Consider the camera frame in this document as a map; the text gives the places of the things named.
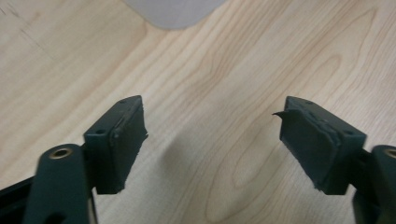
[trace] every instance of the wood grain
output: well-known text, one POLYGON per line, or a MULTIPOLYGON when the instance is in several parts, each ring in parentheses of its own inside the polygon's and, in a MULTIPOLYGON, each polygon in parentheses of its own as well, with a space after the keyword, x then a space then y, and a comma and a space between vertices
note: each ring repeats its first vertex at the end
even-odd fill
POLYGON ((278 140, 285 97, 396 145, 396 2, 228 0, 186 30, 120 0, 0 1, 0 188, 141 94, 149 138, 101 223, 354 223, 278 140))

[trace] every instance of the screw hole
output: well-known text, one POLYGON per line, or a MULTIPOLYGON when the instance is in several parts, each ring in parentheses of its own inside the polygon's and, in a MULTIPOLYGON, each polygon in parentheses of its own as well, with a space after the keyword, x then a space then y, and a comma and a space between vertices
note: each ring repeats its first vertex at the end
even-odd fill
POLYGON ((386 149, 385 153, 393 159, 396 159, 396 149, 386 149))
POLYGON ((58 160, 58 159, 61 159, 61 158, 69 156, 70 154, 72 154, 72 152, 73 152, 73 150, 70 149, 70 148, 67 148, 67 147, 66 148, 59 148, 56 151, 52 152, 49 155, 49 158, 53 159, 53 160, 58 160))
POLYGON ((47 217, 45 224, 61 224, 65 219, 66 216, 60 213, 54 213, 47 217))
POLYGON ((98 130, 98 131, 96 131, 96 133, 105 133, 106 132, 106 130, 104 130, 104 129, 101 129, 101 130, 98 130))

